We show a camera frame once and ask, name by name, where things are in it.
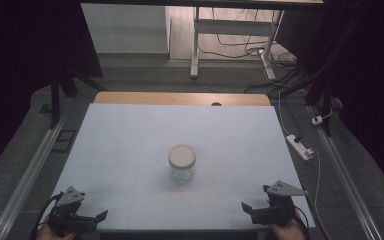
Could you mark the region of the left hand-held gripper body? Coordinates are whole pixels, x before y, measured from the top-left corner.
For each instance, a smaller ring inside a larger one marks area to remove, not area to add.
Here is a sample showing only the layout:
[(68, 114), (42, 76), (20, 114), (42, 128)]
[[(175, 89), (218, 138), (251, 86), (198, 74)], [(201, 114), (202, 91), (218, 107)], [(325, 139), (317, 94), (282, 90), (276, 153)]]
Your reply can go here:
[(77, 214), (77, 210), (85, 198), (84, 193), (80, 193), (73, 186), (70, 186), (65, 192), (56, 194), (54, 198), (55, 204), (49, 214), (48, 225), (57, 235), (69, 233), (82, 235), (96, 230), (96, 217)]

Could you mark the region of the clear glass jar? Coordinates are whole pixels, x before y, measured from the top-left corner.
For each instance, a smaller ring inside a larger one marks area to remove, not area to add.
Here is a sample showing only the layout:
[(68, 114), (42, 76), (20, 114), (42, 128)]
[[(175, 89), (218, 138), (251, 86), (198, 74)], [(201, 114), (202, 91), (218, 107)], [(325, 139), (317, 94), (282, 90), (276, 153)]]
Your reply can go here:
[(171, 164), (170, 170), (171, 170), (172, 179), (179, 184), (184, 184), (189, 182), (195, 175), (194, 165), (177, 166), (177, 165)]

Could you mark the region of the white sheet table cover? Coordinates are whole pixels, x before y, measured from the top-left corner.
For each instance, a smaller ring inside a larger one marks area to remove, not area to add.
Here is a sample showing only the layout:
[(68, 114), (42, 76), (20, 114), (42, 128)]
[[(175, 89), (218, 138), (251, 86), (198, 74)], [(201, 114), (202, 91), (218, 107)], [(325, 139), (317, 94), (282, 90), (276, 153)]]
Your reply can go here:
[[(168, 161), (180, 144), (196, 154), (184, 184)], [(271, 106), (92, 104), (55, 189), (84, 193), (81, 215), (108, 210), (100, 232), (251, 230), (241, 202), (267, 207), (278, 180), (300, 184)]]

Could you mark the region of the cream round jar lid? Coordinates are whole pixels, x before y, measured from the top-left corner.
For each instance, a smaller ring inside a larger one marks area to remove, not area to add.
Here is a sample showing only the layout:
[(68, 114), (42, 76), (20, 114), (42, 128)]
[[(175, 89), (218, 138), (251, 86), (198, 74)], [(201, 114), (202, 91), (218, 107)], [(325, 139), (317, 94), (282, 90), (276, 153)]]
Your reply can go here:
[(170, 150), (168, 161), (170, 166), (176, 170), (187, 170), (195, 165), (196, 154), (190, 146), (180, 144)]

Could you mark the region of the black metal stand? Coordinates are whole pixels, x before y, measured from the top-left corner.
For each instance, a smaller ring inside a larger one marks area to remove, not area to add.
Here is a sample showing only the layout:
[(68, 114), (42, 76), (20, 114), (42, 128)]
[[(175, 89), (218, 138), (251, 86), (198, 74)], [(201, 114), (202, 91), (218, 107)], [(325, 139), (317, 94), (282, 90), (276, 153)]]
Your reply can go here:
[(74, 69), (65, 68), (57, 70), (51, 77), (51, 124), (50, 129), (54, 129), (60, 120), (60, 94), (62, 89), (64, 94), (69, 98), (77, 96), (78, 89), (74, 83), (74, 79), (79, 79), (83, 83), (97, 90), (98, 92), (106, 91), (106, 88), (93, 80), (90, 76)]
[(332, 113), (334, 67), (353, 31), (354, 25), (355, 19), (349, 10), (336, 15), (325, 13), (321, 24), (321, 31), (325, 32), (323, 43), (312, 57), (303, 62), (303, 64), (308, 65), (310, 74), (305, 80), (293, 84), (284, 92), (278, 91), (277, 98), (281, 100), (310, 85), (304, 101), (307, 105), (314, 106), (320, 99), (323, 99), (323, 122), (320, 126), (328, 137), (331, 136), (329, 118)]

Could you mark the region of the person's right hand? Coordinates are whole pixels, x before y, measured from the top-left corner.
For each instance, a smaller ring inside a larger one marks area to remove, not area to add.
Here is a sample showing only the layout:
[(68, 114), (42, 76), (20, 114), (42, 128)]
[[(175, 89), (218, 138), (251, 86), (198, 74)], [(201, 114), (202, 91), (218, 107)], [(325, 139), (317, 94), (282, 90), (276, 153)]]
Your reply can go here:
[(276, 240), (305, 240), (300, 224), (294, 219), (285, 226), (271, 224), (269, 228), (273, 231)]

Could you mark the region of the white power strip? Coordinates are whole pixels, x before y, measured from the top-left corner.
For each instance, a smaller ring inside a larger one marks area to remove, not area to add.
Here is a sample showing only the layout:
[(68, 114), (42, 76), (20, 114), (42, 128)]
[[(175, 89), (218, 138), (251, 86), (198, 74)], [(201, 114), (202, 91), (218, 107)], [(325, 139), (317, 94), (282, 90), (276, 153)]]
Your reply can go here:
[(314, 151), (311, 148), (306, 148), (299, 137), (291, 134), (286, 137), (286, 141), (295, 150), (295, 152), (301, 157), (303, 161), (308, 161), (313, 158)]

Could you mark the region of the white metal desk frame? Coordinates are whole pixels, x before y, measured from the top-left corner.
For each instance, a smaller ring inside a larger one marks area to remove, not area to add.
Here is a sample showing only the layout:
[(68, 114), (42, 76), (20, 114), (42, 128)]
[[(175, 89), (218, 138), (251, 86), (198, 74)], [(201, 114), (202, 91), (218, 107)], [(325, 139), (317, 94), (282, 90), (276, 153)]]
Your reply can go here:
[(266, 77), (269, 80), (275, 80), (276, 76), (269, 62), (269, 54), (273, 45), (277, 30), (282, 18), (281, 10), (273, 10), (273, 19), (267, 22), (257, 20), (224, 20), (224, 19), (207, 19), (200, 17), (200, 8), (194, 8), (193, 14), (193, 48), (191, 55), (190, 76), (198, 77), (198, 42), (201, 34), (210, 35), (243, 35), (243, 36), (260, 36), (267, 38), (267, 44), (263, 50), (258, 50), (257, 53), (264, 67)]

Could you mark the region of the wooden table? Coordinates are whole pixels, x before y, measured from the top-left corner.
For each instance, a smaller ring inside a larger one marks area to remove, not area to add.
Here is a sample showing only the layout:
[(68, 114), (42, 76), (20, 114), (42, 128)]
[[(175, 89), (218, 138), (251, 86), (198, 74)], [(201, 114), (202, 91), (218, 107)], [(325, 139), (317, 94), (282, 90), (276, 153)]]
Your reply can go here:
[(168, 93), (168, 92), (100, 92), (95, 103), (142, 105), (199, 106), (270, 106), (264, 94), (233, 93)]

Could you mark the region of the black floor frame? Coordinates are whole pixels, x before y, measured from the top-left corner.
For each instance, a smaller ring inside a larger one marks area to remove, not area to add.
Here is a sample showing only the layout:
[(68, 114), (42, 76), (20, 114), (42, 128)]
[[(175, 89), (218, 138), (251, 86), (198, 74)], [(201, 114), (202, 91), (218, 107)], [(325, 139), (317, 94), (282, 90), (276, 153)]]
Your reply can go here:
[(77, 135), (76, 130), (61, 130), (54, 142), (52, 152), (69, 153)]

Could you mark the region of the aluminium rail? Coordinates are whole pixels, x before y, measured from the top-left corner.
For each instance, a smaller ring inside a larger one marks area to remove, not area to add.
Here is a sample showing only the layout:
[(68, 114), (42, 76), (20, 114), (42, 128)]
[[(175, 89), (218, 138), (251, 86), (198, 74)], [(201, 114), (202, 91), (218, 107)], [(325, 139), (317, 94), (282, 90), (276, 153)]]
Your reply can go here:
[(66, 112), (62, 113), (54, 128), (46, 131), (29, 165), (0, 214), (0, 240), (6, 240), (8, 237), (67, 117)]
[(383, 240), (383, 236), (360, 192), (358, 191), (347, 167), (343, 162), (333, 139), (329, 137), (321, 125), (315, 126), (324, 149), (333, 168), (341, 182), (341, 185), (354, 209), (367, 240)]

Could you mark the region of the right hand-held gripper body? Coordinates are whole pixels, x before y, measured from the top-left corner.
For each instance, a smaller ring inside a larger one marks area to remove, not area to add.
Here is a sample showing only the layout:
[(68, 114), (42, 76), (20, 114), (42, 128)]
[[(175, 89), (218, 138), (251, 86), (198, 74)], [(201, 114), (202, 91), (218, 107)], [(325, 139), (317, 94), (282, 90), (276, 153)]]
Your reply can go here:
[(287, 225), (296, 215), (293, 196), (307, 196), (308, 192), (278, 180), (272, 186), (264, 185), (264, 192), (268, 196), (268, 208), (250, 208), (253, 224), (280, 226)]

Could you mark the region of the person's left hand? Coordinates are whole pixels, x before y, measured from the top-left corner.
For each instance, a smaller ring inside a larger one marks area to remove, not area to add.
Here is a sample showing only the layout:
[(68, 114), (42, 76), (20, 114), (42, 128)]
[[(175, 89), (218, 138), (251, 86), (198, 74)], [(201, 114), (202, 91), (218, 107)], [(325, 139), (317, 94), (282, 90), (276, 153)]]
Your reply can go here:
[(76, 237), (76, 233), (68, 233), (60, 237), (47, 223), (42, 224), (36, 234), (36, 240), (75, 240)]

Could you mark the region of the black curtain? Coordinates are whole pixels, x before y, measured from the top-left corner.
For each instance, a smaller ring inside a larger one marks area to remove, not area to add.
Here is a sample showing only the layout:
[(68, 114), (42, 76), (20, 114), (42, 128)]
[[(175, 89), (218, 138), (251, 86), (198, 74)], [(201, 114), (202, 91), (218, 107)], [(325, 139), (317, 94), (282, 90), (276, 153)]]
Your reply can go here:
[(384, 0), (370, 0), (333, 73), (340, 118), (384, 173)]
[(0, 155), (55, 77), (103, 76), (81, 0), (0, 0)]

